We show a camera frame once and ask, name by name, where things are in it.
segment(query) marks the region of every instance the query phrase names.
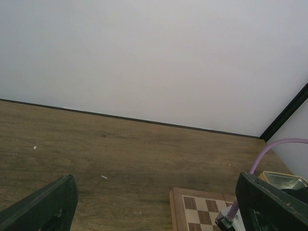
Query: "metal tray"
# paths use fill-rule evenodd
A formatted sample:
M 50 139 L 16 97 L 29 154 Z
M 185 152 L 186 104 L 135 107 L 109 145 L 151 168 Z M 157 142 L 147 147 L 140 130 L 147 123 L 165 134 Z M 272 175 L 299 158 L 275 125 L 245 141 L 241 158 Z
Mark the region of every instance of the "metal tray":
M 302 177 L 275 172 L 263 172 L 267 182 L 278 189 L 301 189 L 308 186 Z

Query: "white wall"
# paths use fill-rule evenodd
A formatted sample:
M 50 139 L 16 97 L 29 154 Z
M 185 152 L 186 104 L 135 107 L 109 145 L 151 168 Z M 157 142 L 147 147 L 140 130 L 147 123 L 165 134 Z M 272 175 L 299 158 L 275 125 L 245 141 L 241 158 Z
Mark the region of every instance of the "white wall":
M 308 1 L 0 1 L 0 98 L 259 136 L 308 73 Z
M 308 101 L 300 106 L 268 143 L 284 138 L 308 139 Z M 282 144 L 275 147 L 274 151 L 295 175 L 308 180 L 308 144 Z

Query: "purple cable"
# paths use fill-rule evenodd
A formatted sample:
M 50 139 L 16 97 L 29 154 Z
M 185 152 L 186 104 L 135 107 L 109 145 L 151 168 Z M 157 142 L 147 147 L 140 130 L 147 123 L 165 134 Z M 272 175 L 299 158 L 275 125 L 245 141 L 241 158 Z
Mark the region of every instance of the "purple cable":
M 250 170 L 248 173 L 253 174 L 255 172 L 255 169 L 257 168 L 260 160 L 262 159 L 262 157 L 264 156 L 264 154 L 270 150 L 271 148 L 279 145 L 279 144 L 283 144 L 283 143 L 307 143 L 308 144 L 308 140 L 307 139 L 282 139 L 282 140 L 277 140 L 271 144 L 269 144 L 268 146 L 266 146 L 265 148 L 263 148 L 258 156 L 256 157 L 254 163 L 252 164 Z M 228 214 L 226 215 L 226 218 L 229 221 L 233 221 L 237 211 L 239 210 L 239 206 L 237 204 L 237 200 L 235 200 L 230 208 L 230 211 L 228 212 Z

